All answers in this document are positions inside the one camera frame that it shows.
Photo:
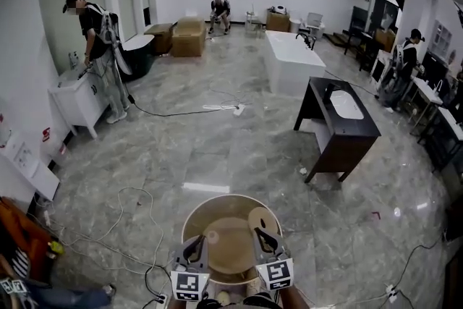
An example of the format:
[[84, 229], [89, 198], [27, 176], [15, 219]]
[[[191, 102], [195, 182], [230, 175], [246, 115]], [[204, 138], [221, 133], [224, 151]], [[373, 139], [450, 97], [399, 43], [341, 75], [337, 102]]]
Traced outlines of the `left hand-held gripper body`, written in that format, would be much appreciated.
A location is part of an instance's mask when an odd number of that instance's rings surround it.
[[210, 279], [208, 262], [204, 258], [190, 262], [182, 256], [177, 256], [173, 262], [170, 278], [174, 299], [199, 302]]

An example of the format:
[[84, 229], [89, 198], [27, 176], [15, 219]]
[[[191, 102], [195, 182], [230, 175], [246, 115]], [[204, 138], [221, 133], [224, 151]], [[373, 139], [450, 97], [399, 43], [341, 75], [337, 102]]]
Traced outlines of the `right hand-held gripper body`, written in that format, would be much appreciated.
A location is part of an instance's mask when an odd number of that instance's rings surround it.
[[268, 291], [291, 287], [294, 283], [294, 261], [288, 250], [256, 253], [255, 270]]

